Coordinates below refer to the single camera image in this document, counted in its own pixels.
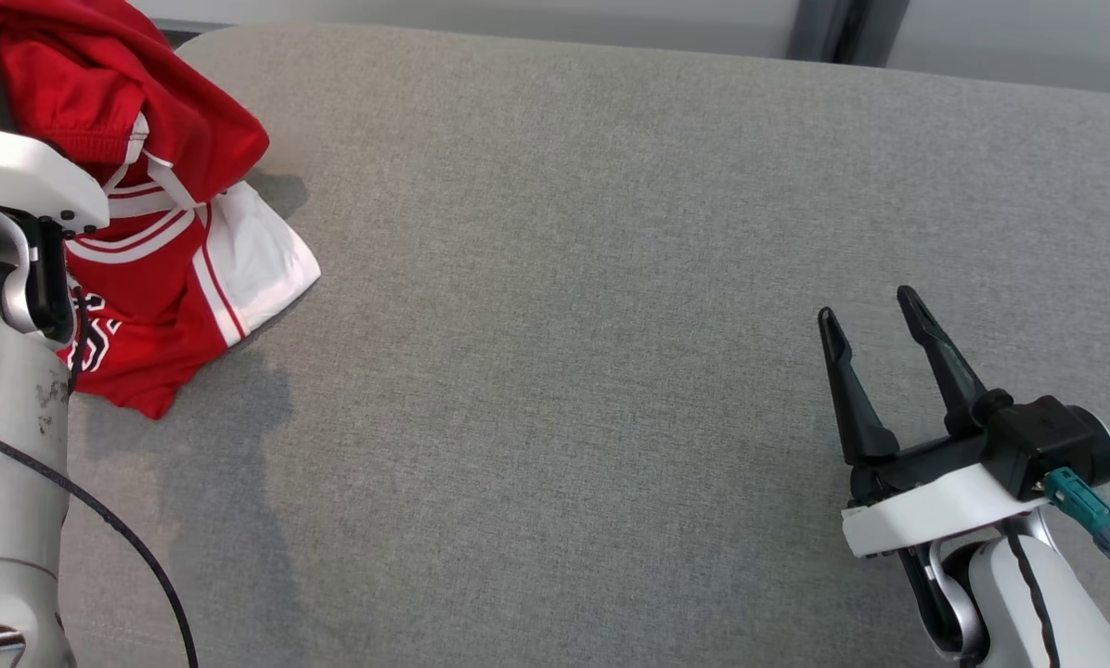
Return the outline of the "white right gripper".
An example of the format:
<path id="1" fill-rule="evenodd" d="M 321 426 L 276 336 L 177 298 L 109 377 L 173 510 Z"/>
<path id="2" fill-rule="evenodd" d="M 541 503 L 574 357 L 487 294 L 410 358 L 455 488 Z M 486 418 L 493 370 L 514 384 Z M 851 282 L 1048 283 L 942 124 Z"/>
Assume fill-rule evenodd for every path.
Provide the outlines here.
<path id="1" fill-rule="evenodd" d="M 932 368 L 950 436 L 982 428 L 973 406 L 987 388 L 952 338 L 910 285 L 896 291 L 910 335 Z M 900 451 L 879 419 L 852 367 L 852 347 L 833 308 L 820 308 L 818 327 L 842 458 L 852 466 L 852 499 L 841 530 L 857 558 L 962 535 L 1046 505 L 1021 500 L 985 469 L 983 435 L 949 437 Z"/>

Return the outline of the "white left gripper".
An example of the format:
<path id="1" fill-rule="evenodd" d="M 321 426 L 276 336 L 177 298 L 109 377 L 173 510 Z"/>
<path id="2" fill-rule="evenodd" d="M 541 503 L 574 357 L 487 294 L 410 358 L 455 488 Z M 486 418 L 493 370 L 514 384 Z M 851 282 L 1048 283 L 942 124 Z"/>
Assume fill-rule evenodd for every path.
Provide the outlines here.
<path id="1" fill-rule="evenodd" d="M 0 126 L 13 125 L 0 71 Z M 52 146 L 0 131 L 0 208 L 50 217 L 84 234 L 110 224 L 109 199 L 95 178 Z"/>

